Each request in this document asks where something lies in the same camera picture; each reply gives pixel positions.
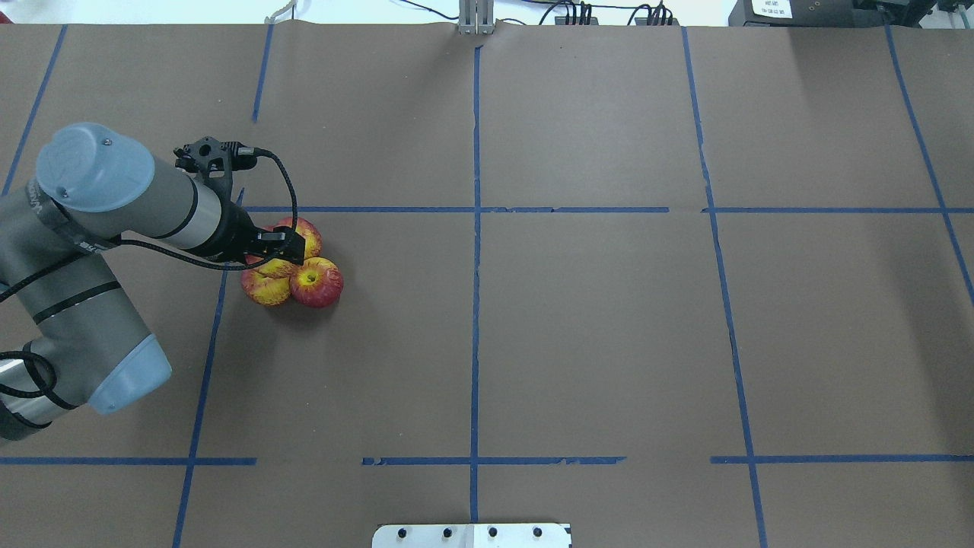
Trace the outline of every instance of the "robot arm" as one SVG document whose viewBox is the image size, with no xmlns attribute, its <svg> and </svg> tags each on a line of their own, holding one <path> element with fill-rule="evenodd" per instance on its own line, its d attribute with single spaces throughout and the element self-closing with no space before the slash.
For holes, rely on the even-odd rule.
<svg viewBox="0 0 974 548">
<path fill-rule="evenodd" d="M 301 263 L 300 235 L 255 227 L 230 199 L 231 173 L 273 154 L 212 137 L 175 152 L 182 171 L 134 139 L 75 124 L 43 148 L 21 192 L 0 198 L 0 291 L 44 274 L 17 293 L 42 336 L 0 353 L 0 446 L 85 403 L 117 411 L 169 378 L 159 342 L 99 255 L 123 232 L 210 261 Z"/>
</svg>

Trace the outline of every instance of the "yellow-red apple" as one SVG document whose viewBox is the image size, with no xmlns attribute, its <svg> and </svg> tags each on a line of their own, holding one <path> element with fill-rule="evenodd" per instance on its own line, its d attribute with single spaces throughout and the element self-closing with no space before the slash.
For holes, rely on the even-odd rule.
<svg viewBox="0 0 974 548">
<path fill-rule="evenodd" d="M 344 287 L 345 280 L 335 263 L 319 256 L 305 260 L 291 277 L 294 300 L 312 308 L 324 308 L 335 302 Z"/>
<path fill-rule="evenodd" d="M 290 280 L 261 274 L 257 269 L 241 272 L 243 292 L 257 304 L 277 306 L 291 296 Z"/>
</svg>

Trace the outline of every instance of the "wire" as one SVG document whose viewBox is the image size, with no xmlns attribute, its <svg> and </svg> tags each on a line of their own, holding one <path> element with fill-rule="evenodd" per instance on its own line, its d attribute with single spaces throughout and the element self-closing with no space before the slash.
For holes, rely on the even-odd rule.
<svg viewBox="0 0 974 548">
<path fill-rule="evenodd" d="M 30 284 L 33 284 L 34 282 L 40 280 L 41 278 L 47 276 L 48 274 L 51 274 L 55 270 L 60 270 L 61 268 L 64 268 L 68 264 L 71 264 L 72 262 L 74 262 L 74 261 L 76 261 L 79 258 L 82 258 L 84 256 L 87 256 L 87 255 L 81 254 L 81 253 L 70 254 L 67 257 L 59 260 L 58 262 L 56 262 L 56 263 L 54 263 L 54 264 L 52 264 L 50 266 L 47 266 L 45 268 L 42 268 L 42 269 L 38 270 L 37 272 L 34 272 L 30 276 L 27 276 L 23 280 L 20 280 L 19 282 L 15 283 L 12 286 L 10 286 L 9 288 L 7 288 L 6 291 L 0 293 L 0 302 L 3 302 L 5 300 L 7 300 L 8 298 L 14 296 L 14 294 L 16 294 L 17 292 L 19 292 L 23 288 L 26 288 Z"/>
<path fill-rule="evenodd" d="M 410 6 L 416 6 L 417 8 L 420 8 L 422 10 L 426 10 L 428 12 L 432 12 L 432 13 L 437 14 L 438 16 L 440 16 L 440 17 L 442 17 L 442 18 L 444 18 L 446 20 L 460 20 L 460 16 L 456 16 L 454 18 L 451 18 L 450 16 L 448 16 L 448 15 L 442 13 L 442 12 L 438 12 L 437 10 L 434 10 L 433 8 L 430 8 L 428 6 L 424 6 L 423 4 L 417 4 L 416 2 L 410 2 L 410 0 L 397 0 L 397 1 L 398 2 L 402 2 L 403 4 L 409 4 Z"/>
<path fill-rule="evenodd" d="M 550 2 L 548 0 L 521 0 L 521 2 L 527 2 L 528 4 L 545 4 L 545 5 L 555 5 L 561 4 L 561 2 Z M 605 8 L 607 10 L 632 10 L 634 6 L 602 6 L 599 4 L 591 4 L 593 8 Z"/>
<path fill-rule="evenodd" d="M 265 158 L 270 158 L 271 160 L 274 160 L 274 163 L 278 165 L 278 169 L 281 170 L 281 175 L 284 177 L 284 184 L 287 185 L 287 193 L 290 195 L 290 199 L 291 199 L 291 233 L 287 235 L 287 238 L 284 241 L 284 244 L 281 245 L 281 247 L 278 248 L 278 250 L 276 252 L 270 254 L 269 256 L 264 257 L 263 259 L 261 259 L 261 260 L 259 260 L 257 262 L 251 263 L 251 264 L 228 265 L 228 264 L 215 264 L 215 263 L 212 263 L 212 262 L 203 262 L 201 260 L 194 259 L 194 258 L 192 258 L 192 257 L 190 257 L 188 255 L 180 254 L 180 253 L 174 252 L 173 250 L 166 249 L 166 248 L 164 248 L 162 246 L 157 246 L 157 245 L 151 244 L 149 242 L 143 242 L 142 240 L 119 240 L 118 244 L 120 246 L 136 246 L 136 247 L 140 247 L 140 248 L 145 248 L 147 250 L 152 250 L 152 251 L 157 252 L 157 253 L 161 253 L 161 254 L 164 254 L 164 255 L 171 256 L 172 258 L 177 258 L 177 259 L 179 259 L 179 260 L 181 260 L 183 262 L 188 262 L 188 263 L 193 264 L 195 266 L 200 266 L 202 268 L 208 268 L 210 270 L 223 270 L 223 271 L 228 271 L 228 272 L 237 272 L 237 271 L 242 271 L 242 270 L 250 270 L 252 268 L 257 268 L 259 266 L 263 266 L 263 265 L 267 264 L 268 262 L 271 262 L 275 258 L 278 258 L 279 256 L 281 256 L 281 253 L 283 253 L 284 249 L 288 246 L 288 244 L 291 243 L 291 240 L 294 239 L 294 234 L 297 233 L 297 226 L 298 226 L 298 198 L 297 198 L 297 195 L 294 193 L 294 185 L 291 183 L 291 177 L 287 174 L 287 170 L 284 168 L 284 163 L 281 161 L 281 158 L 278 158 L 278 155 L 277 154 L 275 154 L 274 152 L 271 152 L 270 150 L 264 150 L 263 148 L 254 147 L 253 148 L 253 155 L 254 156 L 263 156 Z"/>
<path fill-rule="evenodd" d="M 23 360 L 25 363 L 32 362 L 34 364 L 40 364 L 45 370 L 48 371 L 48 375 L 51 377 L 51 382 L 38 382 L 37 379 L 34 379 L 34 382 L 38 383 L 38 388 L 40 390 L 29 392 L 25 390 L 17 390 L 17 388 L 7 386 L 6 384 L 0 384 L 0 394 L 12 396 L 14 398 L 23 398 L 24 400 L 33 400 L 34 398 L 48 396 L 54 391 L 55 386 L 57 385 L 57 372 L 55 371 L 55 367 L 51 365 L 51 362 L 49 362 L 44 356 L 24 350 L 12 350 L 10 352 L 0 352 L 0 360 Z"/>
<path fill-rule="evenodd" d="M 632 22 L 636 19 L 636 14 L 638 14 L 639 10 L 642 10 L 643 8 L 646 8 L 646 11 L 649 12 L 647 18 L 653 16 L 653 6 L 650 6 L 649 4 L 640 4 L 638 8 L 632 11 L 632 15 L 629 16 L 629 21 L 627 21 L 625 25 L 629 26 L 630 24 L 632 24 Z"/>
<path fill-rule="evenodd" d="M 547 10 L 544 10 L 544 15 L 542 16 L 542 20 L 538 21 L 538 24 L 539 25 L 544 24 L 544 19 L 547 18 L 547 15 L 551 13 L 551 10 L 557 8 L 558 6 L 562 6 L 562 5 L 565 6 L 565 23 L 568 24 L 568 7 L 569 6 L 572 7 L 572 15 L 573 15 L 573 17 L 576 16 L 576 14 L 575 14 L 575 8 L 576 8 L 576 6 L 575 6 L 575 2 L 573 2 L 572 0 L 558 0 L 558 2 L 555 2 L 555 3 L 551 4 L 548 7 Z"/>
</svg>

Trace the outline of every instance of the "table surface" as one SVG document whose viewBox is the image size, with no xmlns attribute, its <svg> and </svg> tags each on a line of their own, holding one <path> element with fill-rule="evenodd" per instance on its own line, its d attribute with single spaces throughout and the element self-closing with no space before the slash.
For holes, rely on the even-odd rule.
<svg viewBox="0 0 974 548">
<path fill-rule="evenodd" d="M 345 292 L 106 254 L 172 379 L 4 447 L 3 544 L 974 544 L 974 35 L 202 29 L 0 27 L 3 193 L 81 120 L 268 148 Z"/>
</svg>

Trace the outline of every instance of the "apple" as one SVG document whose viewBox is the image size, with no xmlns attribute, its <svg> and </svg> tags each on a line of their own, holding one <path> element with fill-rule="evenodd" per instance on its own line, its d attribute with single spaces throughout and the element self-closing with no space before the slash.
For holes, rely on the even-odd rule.
<svg viewBox="0 0 974 548">
<path fill-rule="evenodd" d="M 291 296 L 290 280 L 265 276 L 258 269 L 241 273 L 243 292 L 257 304 L 277 306 Z"/>
<path fill-rule="evenodd" d="M 312 308 L 324 308 L 335 302 L 344 287 L 345 280 L 335 263 L 319 256 L 305 260 L 291 277 L 294 300 Z"/>
<path fill-rule="evenodd" d="M 291 227 L 291 217 L 287 216 L 278 221 L 274 226 Z M 297 233 L 305 239 L 305 258 L 318 256 L 321 253 L 321 233 L 311 222 L 303 217 L 298 217 Z"/>
</svg>

